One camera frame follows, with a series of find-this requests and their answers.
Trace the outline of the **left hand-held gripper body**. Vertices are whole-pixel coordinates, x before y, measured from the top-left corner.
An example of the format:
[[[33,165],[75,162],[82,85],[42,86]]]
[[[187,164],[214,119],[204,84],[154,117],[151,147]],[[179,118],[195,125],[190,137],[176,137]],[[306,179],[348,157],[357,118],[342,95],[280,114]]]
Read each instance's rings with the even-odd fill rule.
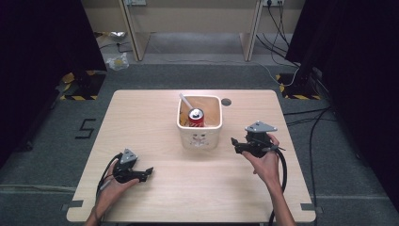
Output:
[[[134,171],[133,166],[138,156],[129,149],[125,149],[117,155],[117,163],[113,168],[114,178],[121,184],[138,179],[140,175],[146,175],[145,171]]]

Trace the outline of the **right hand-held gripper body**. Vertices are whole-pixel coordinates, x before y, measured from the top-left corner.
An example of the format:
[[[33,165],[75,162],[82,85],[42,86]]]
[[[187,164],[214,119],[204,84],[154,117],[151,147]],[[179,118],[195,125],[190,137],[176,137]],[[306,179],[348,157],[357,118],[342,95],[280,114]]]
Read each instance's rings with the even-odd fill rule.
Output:
[[[276,132],[277,127],[262,121],[255,121],[245,128],[247,131],[246,143],[242,150],[250,152],[253,156],[261,158],[270,151],[281,151],[281,148],[272,142],[269,132]]]

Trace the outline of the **white square container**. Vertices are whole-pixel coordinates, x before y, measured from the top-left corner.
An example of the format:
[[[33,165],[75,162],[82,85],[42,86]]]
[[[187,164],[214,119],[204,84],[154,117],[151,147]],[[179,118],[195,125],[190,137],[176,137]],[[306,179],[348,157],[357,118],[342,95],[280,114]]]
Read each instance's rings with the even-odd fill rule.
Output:
[[[177,126],[181,142],[186,149],[212,150],[219,140],[223,125],[221,100],[214,95],[185,95],[186,101],[204,113],[203,126],[192,127],[189,120],[191,108],[184,100],[178,103]]]

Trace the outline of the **red drink can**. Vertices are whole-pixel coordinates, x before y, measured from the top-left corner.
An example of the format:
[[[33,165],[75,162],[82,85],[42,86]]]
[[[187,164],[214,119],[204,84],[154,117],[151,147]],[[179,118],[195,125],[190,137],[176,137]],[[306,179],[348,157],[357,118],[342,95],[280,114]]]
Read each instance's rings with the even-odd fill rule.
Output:
[[[204,113],[199,108],[192,108],[188,112],[188,121],[190,127],[204,126]]]

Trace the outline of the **white straw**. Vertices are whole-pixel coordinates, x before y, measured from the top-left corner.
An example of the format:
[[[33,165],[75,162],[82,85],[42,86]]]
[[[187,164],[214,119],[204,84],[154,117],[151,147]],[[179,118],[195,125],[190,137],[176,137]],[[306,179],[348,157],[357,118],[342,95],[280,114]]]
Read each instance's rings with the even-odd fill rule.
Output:
[[[189,103],[189,101],[185,98],[185,96],[182,93],[180,93],[179,96],[180,96],[181,100],[188,106],[188,108],[190,110],[195,108]]]

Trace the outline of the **person's left hand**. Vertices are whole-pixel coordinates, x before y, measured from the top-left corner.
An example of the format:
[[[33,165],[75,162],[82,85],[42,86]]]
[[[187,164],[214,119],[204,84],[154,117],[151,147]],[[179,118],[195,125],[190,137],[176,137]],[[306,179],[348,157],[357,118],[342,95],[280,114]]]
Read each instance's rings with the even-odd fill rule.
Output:
[[[92,210],[92,215],[99,220],[105,212],[121,197],[121,195],[130,187],[139,183],[138,179],[133,179],[126,183],[118,182],[113,176],[113,162],[105,175],[104,186],[100,189],[99,197],[97,198],[95,207]]]

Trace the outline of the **person's right hand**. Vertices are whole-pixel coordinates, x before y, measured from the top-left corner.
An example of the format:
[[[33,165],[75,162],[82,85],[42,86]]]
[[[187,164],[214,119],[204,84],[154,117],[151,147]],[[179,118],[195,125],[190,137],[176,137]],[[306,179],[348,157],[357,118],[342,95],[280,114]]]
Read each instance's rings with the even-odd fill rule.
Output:
[[[246,151],[242,152],[242,156],[249,161],[254,168],[253,173],[257,174],[267,187],[279,186],[279,156],[275,151],[269,151],[261,158]]]

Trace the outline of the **stand base with striped tape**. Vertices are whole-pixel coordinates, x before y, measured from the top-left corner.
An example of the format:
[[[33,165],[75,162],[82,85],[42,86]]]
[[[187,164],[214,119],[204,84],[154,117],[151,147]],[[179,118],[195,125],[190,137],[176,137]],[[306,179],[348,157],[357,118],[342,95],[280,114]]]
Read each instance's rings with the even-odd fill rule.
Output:
[[[285,99],[320,100],[314,85],[310,81],[295,81],[294,73],[280,73],[276,75],[279,91]]]
[[[105,75],[94,71],[86,71],[86,76],[76,79],[73,73],[64,75],[61,81],[65,88],[60,96],[61,100],[91,101],[96,100],[103,85]]]

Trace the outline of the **wooden desk leg panel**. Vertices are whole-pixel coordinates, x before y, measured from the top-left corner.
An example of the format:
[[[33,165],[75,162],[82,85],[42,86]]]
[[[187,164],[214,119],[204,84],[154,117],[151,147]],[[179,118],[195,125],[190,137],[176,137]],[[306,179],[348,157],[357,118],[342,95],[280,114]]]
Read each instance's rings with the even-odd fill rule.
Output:
[[[247,33],[240,33],[239,38],[243,50],[244,61],[249,62],[252,58],[256,35],[263,11],[263,0],[256,0],[252,15],[252,22]]]
[[[134,53],[135,61],[141,61],[145,55],[147,45],[150,41],[150,32],[141,32],[135,27],[135,19],[133,15],[133,7],[125,5],[124,0],[119,0],[122,18],[125,22],[127,33],[131,39],[131,46]]]

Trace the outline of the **clear plastic bag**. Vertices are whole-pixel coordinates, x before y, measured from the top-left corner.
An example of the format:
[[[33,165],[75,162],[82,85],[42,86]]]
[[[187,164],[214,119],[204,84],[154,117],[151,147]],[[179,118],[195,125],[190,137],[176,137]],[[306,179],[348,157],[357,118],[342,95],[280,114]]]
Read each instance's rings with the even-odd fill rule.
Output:
[[[120,56],[109,58],[106,63],[109,68],[114,71],[120,71],[127,69],[130,64],[126,53],[122,53]]]

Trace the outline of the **black curtain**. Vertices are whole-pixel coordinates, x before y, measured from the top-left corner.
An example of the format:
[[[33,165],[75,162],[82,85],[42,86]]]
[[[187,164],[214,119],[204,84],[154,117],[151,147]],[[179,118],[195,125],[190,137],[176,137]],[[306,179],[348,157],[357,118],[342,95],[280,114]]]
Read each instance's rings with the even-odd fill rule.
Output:
[[[322,81],[399,211],[399,0],[305,0],[287,58]]]
[[[64,75],[105,69],[82,0],[0,0],[0,168]]]

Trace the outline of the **grey table corner bracket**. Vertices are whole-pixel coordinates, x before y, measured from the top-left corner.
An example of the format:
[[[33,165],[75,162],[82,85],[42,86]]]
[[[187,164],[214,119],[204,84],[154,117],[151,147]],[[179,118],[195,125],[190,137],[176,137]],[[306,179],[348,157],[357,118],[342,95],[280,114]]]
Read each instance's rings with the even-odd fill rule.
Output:
[[[83,202],[84,202],[83,200],[79,200],[79,201],[70,201],[68,203],[64,203],[61,206],[60,210],[66,212],[70,208],[81,207],[83,205]]]
[[[316,206],[313,203],[301,203],[302,211],[314,211],[315,213],[323,213],[323,208],[321,206]]]

